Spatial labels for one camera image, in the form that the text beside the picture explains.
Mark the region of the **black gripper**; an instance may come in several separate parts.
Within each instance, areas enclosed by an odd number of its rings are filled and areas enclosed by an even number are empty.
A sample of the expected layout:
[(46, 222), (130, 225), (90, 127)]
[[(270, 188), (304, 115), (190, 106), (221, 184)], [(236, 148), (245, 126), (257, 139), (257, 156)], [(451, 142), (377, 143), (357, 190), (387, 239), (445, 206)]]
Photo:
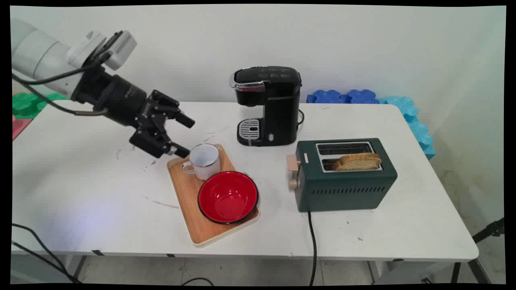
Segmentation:
[(159, 90), (153, 90), (149, 96), (138, 86), (98, 66), (83, 73), (72, 100), (91, 104), (94, 111), (107, 110), (105, 117), (136, 128), (129, 143), (155, 158), (164, 154), (186, 158), (190, 154), (190, 150), (174, 143), (166, 131), (152, 129), (154, 124), (142, 115), (149, 107), (149, 116), (158, 127), (164, 127), (167, 120), (175, 120), (188, 128), (195, 125), (195, 121), (179, 108), (179, 101)]

